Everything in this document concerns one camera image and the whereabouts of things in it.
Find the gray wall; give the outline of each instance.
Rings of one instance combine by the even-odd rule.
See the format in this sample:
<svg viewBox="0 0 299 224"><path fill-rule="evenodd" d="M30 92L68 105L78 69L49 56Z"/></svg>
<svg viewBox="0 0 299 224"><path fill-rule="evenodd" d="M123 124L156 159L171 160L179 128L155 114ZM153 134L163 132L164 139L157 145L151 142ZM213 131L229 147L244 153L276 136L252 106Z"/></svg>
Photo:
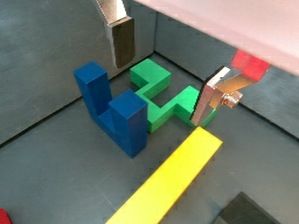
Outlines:
<svg viewBox="0 0 299 224"><path fill-rule="evenodd" d="M109 77L104 25L92 0L0 0L0 143L80 97L72 70L95 60ZM137 62L153 51L155 12L125 1Z"/></svg>
<svg viewBox="0 0 299 224"><path fill-rule="evenodd" d="M203 80L229 65L236 49L163 14L157 14L155 35L155 50ZM243 104L296 137L297 88L299 78L272 66L264 79L240 91Z"/></svg>

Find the green block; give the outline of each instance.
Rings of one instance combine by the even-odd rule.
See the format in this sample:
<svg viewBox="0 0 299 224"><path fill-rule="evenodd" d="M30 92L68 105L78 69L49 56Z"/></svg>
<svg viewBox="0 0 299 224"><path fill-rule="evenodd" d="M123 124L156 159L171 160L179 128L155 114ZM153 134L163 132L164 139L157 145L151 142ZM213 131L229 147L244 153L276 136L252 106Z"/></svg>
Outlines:
<svg viewBox="0 0 299 224"><path fill-rule="evenodd" d="M195 127L191 122L191 115L200 93L197 89L188 86L160 108L151 99L169 86L171 73L149 59L131 68L131 81L140 87L135 93L148 103L147 123L149 133L153 133L173 115L179 116L191 127ZM201 127L209 123L215 115L216 110L211 112Z"/></svg>

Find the dark square object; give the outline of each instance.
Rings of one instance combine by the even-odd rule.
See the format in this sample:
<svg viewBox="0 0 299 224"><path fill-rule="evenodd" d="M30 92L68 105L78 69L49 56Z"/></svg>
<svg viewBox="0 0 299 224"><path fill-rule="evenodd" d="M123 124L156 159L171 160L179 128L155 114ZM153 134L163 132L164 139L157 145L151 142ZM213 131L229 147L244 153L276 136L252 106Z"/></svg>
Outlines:
<svg viewBox="0 0 299 224"><path fill-rule="evenodd" d="M241 192L221 210L213 224L279 224L279 222Z"/></svg>

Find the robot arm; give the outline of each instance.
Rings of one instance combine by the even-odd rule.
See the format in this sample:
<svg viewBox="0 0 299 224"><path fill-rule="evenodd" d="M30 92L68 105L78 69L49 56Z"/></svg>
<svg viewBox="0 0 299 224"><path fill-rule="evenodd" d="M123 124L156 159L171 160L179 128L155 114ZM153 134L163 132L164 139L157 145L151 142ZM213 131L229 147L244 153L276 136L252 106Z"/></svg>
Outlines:
<svg viewBox="0 0 299 224"><path fill-rule="evenodd" d="M207 115L220 104L235 108L243 96L239 90L257 83L269 68L267 62L241 50L237 50L231 66L235 69L221 66L201 85L191 115L195 125L201 125Z"/></svg>

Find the gray floor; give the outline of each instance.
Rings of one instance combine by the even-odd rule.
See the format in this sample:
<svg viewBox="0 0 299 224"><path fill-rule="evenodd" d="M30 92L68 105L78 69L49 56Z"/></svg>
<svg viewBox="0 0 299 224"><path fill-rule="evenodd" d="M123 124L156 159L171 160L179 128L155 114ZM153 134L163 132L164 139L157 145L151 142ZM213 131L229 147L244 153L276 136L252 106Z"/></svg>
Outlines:
<svg viewBox="0 0 299 224"><path fill-rule="evenodd" d="M172 86L153 99L163 104L200 83L152 59L172 72ZM129 87L128 73L112 80L113 95ZM240 191L281 223L296 224L297 140L241 107L223 108L207 130L224 144L163 224L211 224ZM13 224L104 223L191 131L173 118L131 159L77 101L0 150L0 207Z"/></svg>

